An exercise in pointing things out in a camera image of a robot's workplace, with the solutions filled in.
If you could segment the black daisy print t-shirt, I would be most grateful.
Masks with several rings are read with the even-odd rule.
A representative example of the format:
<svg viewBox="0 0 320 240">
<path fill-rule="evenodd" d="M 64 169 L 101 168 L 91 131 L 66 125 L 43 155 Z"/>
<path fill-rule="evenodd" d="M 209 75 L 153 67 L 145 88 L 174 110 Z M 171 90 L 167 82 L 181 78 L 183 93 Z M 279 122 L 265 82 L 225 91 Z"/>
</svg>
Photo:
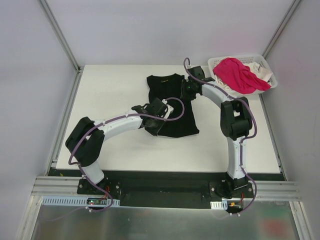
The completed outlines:
<svg viewBox="0 0 320 240">
<path fill-rule="evenodd" d="M 146 78 L 149 87 L 149 101 L 153 101 L 155 98 L 166 99 L 167 103 L 174 108 L 170 118 L 176 118 L 183 113 L 183 116 L 178 120 L 162 121 L 163 126 L 158 132 L 159 136 L 182 138 L 197 135 L 200 132 L 196 126 L 191 101 L 184 99 L 178 101 L 181 98 L 181 85 L 184 79 L 184 75 L 177 73 L 167 76 L 150 75 Z"/>
</svg>

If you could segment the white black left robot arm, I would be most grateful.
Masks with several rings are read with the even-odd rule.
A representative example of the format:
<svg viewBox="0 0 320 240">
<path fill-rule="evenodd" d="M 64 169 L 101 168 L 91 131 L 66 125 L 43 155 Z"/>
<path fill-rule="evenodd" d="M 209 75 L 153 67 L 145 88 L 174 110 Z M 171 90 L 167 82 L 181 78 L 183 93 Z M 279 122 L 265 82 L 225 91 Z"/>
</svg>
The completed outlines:
<svg viewBox="0 0 320 240">
<path fill-rule="evenodd" d="M 66 148 L 75 158 L 84 175 L 90 181 L 88 188 L 99 195 L 105 191 L 105 175 L 101 170 L 98 158 L 103 143 L 119 134 L 144 128 L 152 135 L 157 135 L 165 120 L 173 113 L 174 108 L 168 101 L 156 98 L 151 103 L 133 106 L 124 117 L 115 120 L 91 120 L 83 117 L 79 120 L 65 142 Z"/>
</svg>

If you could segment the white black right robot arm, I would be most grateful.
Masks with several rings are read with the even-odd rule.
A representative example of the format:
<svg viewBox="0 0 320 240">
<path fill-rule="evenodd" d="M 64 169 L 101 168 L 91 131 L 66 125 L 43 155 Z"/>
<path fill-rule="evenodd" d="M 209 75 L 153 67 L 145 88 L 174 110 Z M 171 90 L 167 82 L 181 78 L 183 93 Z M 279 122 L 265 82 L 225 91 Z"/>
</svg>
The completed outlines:
<svg viewBox="0 0 320 240">
<path fill-rule="evenodd" d="M 214 187 L 215 193 L 227 199 L 237 197 L 248 185 L 245 146 L 253 127 L 249 102 L 245 97 L 227 93 L 213 78 L 206 78 L 200 66 L 185 67 L 185 70 L 188 77 L 182 81 L 181 98 L 194 100 L 199 94 L 220 108 L 220 129 L 228 145 L 228 167 L 225 178 Z"/>
</svg>

